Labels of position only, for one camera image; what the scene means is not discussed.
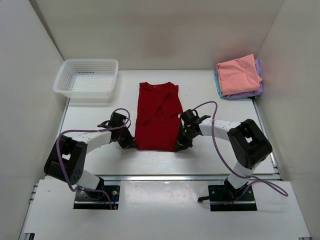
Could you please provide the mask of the red t shirt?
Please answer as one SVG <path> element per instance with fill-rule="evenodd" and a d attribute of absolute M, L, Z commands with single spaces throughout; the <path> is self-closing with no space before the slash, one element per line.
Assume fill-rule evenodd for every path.
<path fill-rule="evenodd" d="M 134 134 L 137 149 L 173 152 L 182 113 L 178 85 L 141 82 Z"/>

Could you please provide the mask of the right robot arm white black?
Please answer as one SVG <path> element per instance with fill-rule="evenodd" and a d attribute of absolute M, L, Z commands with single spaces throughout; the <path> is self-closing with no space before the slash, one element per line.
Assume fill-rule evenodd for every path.
<path fill-rule="evenodd" d="M 188 109 L 180 115 L 177 143 L 173 151 L 191 148 L 193 139 L 198 136 L 229 142 L 237 160 L 223 183 L 222 192 L 226 200 L 219 200 L 219 203 L 228 204 L 242 197 L 254 170 L 273 151 L 271 143 L 252 119 L 242 122 L 216 120 L 209 115 L 200 117 L 195 109 Z"/>

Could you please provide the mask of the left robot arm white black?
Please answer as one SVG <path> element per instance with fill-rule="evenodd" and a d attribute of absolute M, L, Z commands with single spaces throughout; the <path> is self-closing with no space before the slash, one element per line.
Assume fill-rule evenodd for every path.
<path fill-rule="evenodd" d="M 94 201 L 111 200 L 105 190 L 104 180 L 85 170 L 85 160 L 90 152 L 118 143 L 124 149 L 137 148 L 135 138 L 130 133 L 131 115 L 123 115 L 117 108 L 96 129 L 71 129 L 61 132 L 52 147 L 44 165 L 47 176 L 65 182 L 72 192 L 82 191 Z"/>

